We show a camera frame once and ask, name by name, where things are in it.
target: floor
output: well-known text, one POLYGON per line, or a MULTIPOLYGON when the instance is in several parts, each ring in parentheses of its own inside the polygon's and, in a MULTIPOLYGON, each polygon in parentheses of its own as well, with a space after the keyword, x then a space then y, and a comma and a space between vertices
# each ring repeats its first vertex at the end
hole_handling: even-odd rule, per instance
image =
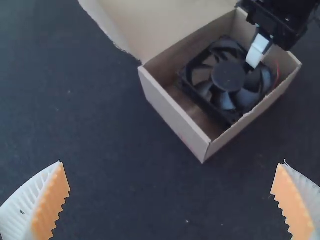
POLYGON ((284 158, 320 184, 314 23, 287 94, 201 165, 77 0, 2 0, 0 22, 0 203, 61 160, 71 193, 54 239, 291 238, 270 189, 284 158))

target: box lid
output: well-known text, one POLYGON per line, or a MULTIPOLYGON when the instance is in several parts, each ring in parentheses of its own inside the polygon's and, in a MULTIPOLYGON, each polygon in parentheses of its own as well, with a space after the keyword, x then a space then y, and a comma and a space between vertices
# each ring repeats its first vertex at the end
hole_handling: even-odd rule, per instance
POLYGON ((147 62, 235 8, 238 0, 79 0, 121 49, 147 62))

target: computer fan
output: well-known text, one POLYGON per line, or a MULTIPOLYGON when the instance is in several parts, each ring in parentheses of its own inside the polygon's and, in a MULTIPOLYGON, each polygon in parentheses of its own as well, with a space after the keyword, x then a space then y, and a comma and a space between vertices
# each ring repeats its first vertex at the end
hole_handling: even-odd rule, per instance
POLYGON ((275 83, 271 70, 246 63, 247 51, 221 37, 179 71, 178 86, 209 116, 226 126, 236 123, 268 94, 275 83))

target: cardboard box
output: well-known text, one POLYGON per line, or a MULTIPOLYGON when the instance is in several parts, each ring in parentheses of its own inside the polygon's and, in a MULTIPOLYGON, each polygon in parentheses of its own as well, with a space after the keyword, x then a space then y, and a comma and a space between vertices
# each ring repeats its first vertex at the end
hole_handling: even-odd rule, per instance
POLYGON ((223 35, 250 47, 256 28, 236 0, 79 0, 119 48, 140 59, 146 99, 204 163, 266 111, 289 87, 302 64, 290 52, 271 48, 264 63, 280 68, 281 84, 228 130, 175 87, 177 71, 223 35))

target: red wire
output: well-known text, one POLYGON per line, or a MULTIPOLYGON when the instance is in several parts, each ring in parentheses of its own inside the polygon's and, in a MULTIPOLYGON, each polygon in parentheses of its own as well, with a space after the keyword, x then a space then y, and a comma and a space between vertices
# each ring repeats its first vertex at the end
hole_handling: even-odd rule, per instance
POLYGON ((273 89, 276 88, 278 81, 279 81, 279 78, 280 78, 280 67, 279 67, 278 60, 276 60, 275 63, 276 63, 276 80, 274 82, 273 89))

